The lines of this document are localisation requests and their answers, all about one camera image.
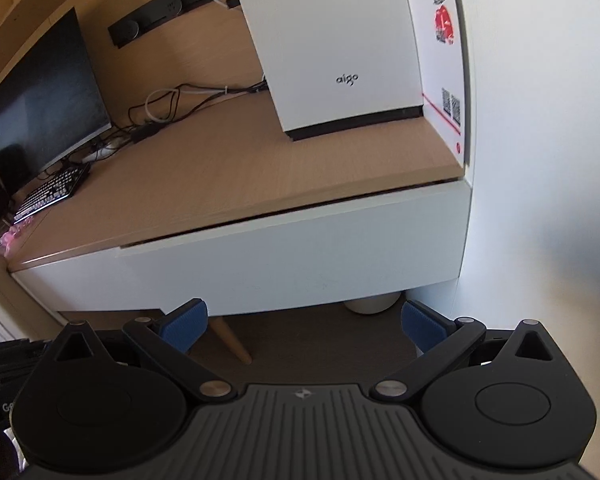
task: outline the gray ridged cover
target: gray ridged cover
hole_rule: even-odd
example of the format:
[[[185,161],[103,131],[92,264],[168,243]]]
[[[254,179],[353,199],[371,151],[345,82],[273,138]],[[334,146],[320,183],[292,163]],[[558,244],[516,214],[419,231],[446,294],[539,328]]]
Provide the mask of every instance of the gray ridged cover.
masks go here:
[[[464,464],[426,439],[403,406],[356,385],[252,385],[235,402],[200,409],[174,446],[145,464],[100,476],[33,466],[27,480],[592,480],[577,465],[503,474]]]

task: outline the aigo logo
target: aigo logo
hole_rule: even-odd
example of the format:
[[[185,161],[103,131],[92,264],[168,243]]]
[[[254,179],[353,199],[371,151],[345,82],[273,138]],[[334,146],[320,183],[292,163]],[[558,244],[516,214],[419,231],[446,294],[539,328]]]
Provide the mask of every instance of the aigo logo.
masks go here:
[[[349,86],[353,86],[353,83],[355,83],[357,80],[358,80],[358,74],[353,74],[353,75],[342,74],[339,78],[336,79],[336,83],[338,83],[338,84],[345,83],[345,84],[348,84]]]

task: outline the red line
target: red line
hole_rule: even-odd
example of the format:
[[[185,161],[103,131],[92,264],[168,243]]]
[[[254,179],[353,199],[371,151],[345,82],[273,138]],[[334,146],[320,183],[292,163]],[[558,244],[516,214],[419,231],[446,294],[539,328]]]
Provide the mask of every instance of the red line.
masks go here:
[[[443,113],[442,113],[440,110],[438,110],[438,107],[437,107],[435,104],[433,104],[433,103],[431,102],[431,99],[429,99],[429,98],[428,98],[426,95],[424,95],[424,94],[422,94],[422,97],[424,97],[424,98],[427,100],[427,103],[429,103],[431,106],[433,106],[433,109],[434,109],[435,111],[437,111],[437,112],[438,112],[438,115],[439,115],[440,117],[442,117],[442,118],[443,118],[443,119],[444,119],[444,120],[447,122],[447,124],[448,124],[449,126],[451,126],[451,127],[452,127],[452,128],[455,130],[455,131],[456,131],[456,133],[457,133],[458,135],[460,135],[460,136],[462,135],[462,133],[460,132],[460,130],[458,130],[458,127],[457,127],[455,124],[453,124],[453,123],[452,123],[452,122],[451,122],[449,119],[447,119],[445,114],[443,114]]]

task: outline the qr code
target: qr code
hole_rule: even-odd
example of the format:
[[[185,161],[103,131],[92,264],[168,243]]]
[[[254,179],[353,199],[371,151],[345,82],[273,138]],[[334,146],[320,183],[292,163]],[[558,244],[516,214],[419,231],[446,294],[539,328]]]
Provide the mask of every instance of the qr code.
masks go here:
[[[447,115],[451,115],[451,95],[449,90],[442,89],[442,109]]]
[[[455,95],[451,96],[451,110],[453,112],[454,122],[460,126],[460,99]]]

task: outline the metal screw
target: metal screw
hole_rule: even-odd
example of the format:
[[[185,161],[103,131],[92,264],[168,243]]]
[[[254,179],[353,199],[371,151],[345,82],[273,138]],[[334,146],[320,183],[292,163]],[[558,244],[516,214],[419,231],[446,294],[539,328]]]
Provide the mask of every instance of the metal screw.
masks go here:
[[[376,384],[376,392],[385,397],[400,397],[407,392],[407,385],[400,381],[380,381]]]
[[[207,381],[200,384],[200,392],[207,397],[224,397],[231,392],[231,385],[224,381]]]

